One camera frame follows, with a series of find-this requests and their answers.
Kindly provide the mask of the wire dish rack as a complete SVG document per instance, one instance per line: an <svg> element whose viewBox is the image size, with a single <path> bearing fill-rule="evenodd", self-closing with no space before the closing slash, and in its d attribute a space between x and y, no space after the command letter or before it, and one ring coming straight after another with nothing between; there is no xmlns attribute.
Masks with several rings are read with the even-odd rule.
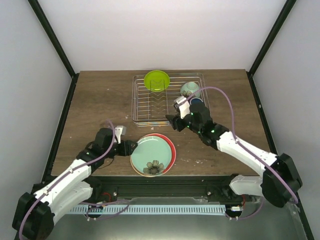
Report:
<svg viewBox="0 0 320 240"><path fill-rule="evenodd" d="M194 82L205 87L202 73L170 73L170 84L162 92L152 92L144 86L144 75L135 75L132 81L131 119L139 127L168 126L166 115L175 115L174 101L181 96L181 87Z"/></svg>

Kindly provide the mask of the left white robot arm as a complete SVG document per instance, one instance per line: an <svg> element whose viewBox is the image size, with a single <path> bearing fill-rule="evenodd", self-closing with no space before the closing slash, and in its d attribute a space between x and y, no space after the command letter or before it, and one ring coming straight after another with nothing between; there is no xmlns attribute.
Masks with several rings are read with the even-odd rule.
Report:
<svg viewBox="0 0 320 240"><path fill-rule="evenodd" d="M101 128L65 171L36 192L19 198L12 227L20 240L45 240L76 205L85 201L98 205L102 187L92 173L105 159L130 156L138 146L136 141L121 138L125 131L124 126Z"/></svg>

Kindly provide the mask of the pale green ceramic bowl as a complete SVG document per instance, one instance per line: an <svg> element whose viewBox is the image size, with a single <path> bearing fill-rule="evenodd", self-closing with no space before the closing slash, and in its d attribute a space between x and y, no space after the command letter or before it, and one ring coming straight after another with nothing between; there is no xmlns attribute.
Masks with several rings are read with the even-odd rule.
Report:
<svg viewBox="0 0 320 240"><path fill-rule="evenodd" d="M180 94L188 98L191 94L195 93L199 89L200 87L196 82L188 81L180 88Z"/></svg>

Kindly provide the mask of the lime green plate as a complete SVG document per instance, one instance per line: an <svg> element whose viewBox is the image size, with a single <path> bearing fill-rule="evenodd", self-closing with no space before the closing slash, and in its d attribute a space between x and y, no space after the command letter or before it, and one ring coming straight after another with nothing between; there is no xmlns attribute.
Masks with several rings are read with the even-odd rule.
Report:
<svg viewBox="0 0 320 240"><path fill-rule="evenodd" d="M152 70L148 72L144 79L144 86L151 92L163 92L170 85L169 75L161 70Z"/></svg>

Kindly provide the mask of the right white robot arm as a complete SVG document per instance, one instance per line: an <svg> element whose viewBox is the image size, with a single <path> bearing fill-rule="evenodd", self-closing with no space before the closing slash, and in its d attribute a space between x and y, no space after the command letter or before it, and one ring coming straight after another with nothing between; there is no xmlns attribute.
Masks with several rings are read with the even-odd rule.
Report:
<svg viewBox="0 0 320 240"><path fill-rule="evenodd" d="M206 146L234 157L258 174L258 177L235 177L222 188L225 200L232 202L242 194L262 196L278 208L296 200L303 183L289 155L264 151L234 136L227 127L213 121L203 103L180 107L177 114L165 117L174 130L190 129Z"/></svg>

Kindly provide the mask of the dark blue mug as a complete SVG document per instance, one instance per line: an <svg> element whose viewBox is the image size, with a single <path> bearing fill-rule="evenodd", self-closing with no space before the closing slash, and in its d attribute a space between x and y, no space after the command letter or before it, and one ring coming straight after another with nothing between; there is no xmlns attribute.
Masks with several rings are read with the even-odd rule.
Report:
<svg viewBox="0 0 320 240"><path fill-rule="evenodd" d="M199 97L193 97L190 101L189 101L190 105L194 105L194 104L199 104L199 103L203 103L203 100Z"/></svg>

